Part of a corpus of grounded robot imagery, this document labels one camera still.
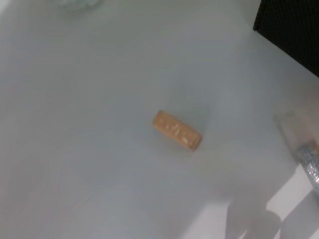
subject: white floor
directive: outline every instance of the white floor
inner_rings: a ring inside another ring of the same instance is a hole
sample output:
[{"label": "white floor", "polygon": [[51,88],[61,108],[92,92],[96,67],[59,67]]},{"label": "white floor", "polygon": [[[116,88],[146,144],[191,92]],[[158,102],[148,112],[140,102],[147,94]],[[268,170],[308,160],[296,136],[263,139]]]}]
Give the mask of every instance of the white floor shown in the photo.
[{"label": "white floor", "polygon": [[[2,2],[1,239],[315,238],[273,116],[315,123],[319,80],[252,30],[258,0]],[[203,134],[195,153],[159,109]]]}]

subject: wine cork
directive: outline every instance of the wine cork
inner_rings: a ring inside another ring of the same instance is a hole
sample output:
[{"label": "wine cork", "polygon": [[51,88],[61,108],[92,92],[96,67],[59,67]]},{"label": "wine cork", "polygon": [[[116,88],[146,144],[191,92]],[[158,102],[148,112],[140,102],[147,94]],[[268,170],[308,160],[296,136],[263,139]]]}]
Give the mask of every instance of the wine cork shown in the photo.
[{"label": "wine cork", "polygon": [[166,136],[192,151],[196,150],[201,141],[201,135],[199,133],[174,119],[173,116],[164,111],[157,113],[152,125]]}]

